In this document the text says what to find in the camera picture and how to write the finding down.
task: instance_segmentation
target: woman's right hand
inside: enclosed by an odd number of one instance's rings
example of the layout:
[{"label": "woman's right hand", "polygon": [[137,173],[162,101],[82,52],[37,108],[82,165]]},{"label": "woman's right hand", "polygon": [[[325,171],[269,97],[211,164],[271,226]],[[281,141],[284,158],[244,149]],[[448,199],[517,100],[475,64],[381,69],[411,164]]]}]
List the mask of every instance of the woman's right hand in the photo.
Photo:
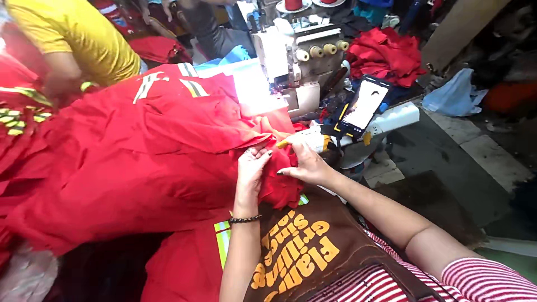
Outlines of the woman's right hand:
[{"label": "woman's right hand", "polygon": [[309,184],[329,186],[330,180],[337,172],[309,147],[302,136],[295,134],[285,141],[293,147],[299,159],[299,166],[283,168],[277,174],[292,176]]}]

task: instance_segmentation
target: woman's hand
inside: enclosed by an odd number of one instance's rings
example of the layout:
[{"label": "woman's hand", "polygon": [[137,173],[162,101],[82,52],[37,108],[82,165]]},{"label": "woman's hand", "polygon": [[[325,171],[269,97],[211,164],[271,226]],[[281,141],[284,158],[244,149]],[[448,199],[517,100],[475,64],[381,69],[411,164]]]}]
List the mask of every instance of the woman's hand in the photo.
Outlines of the woman's hand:
[{"label": "woman's hand", "polygon": [[299,166],[283,168],[277,174],[292,176],[309,184],[329,186],[332,175],[337,172],[313,151],[299,134],[289,136],[285,140],[293,146]]},{"label": "woman's hand", "polygon": [[237,193],[255,193],[255,197],[261,188],[261,173],[263,167],[272,156],[272,151],[265,149],[263,145],[257,145],[246,149],[238,158]]}]

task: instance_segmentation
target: bracelet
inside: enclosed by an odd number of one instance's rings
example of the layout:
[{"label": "bracelet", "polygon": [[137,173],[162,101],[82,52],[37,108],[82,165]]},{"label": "bracelet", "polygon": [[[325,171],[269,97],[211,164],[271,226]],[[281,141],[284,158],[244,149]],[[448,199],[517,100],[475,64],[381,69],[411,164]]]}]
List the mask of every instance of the bracelet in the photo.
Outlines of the bracelet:
[{"label": "bracelet", "polygon": [[254,217],[250,217],[250,218],[230,218],[229,219],[229,223],[230,224],[243,224],[243,223],[246,223],[246,222],[252,222],[252,221],[256,221],[256,220],[259,220],[259,218],[261,218],[261,214],[259,215],[256,215]]}]

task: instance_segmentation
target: woman's left hand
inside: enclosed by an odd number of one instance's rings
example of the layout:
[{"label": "woman's left hand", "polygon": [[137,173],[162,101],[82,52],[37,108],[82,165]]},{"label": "woman's left hand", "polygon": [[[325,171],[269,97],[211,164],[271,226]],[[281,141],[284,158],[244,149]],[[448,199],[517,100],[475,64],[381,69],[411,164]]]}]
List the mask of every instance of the woman's left hand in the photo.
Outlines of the woman's left hand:
[{"label": "woman's left hand", "polygon": [[265,149],[263,145],[257,145],[246,149],[238,158],[237,193],[255,193],[255,197],[261,188],[261,174],[263,167],[272,156],[272,151]]}]

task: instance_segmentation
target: blue plastic bag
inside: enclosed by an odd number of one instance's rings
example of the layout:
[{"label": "blue plastic bag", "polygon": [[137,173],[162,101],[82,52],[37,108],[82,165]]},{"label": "blue plastic bag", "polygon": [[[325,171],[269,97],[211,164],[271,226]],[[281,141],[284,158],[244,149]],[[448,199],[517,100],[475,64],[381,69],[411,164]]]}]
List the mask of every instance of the blue plastic bag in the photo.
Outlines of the blue plastic bag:
[{"label": "blue plastic bag", "polygon": [[488,90],[476,91],[470,83],[474,71],[465,68],[459,71],[444,86],[423,98],[423,108],[450,117],[465,117],[480,113],[477,107]]}]

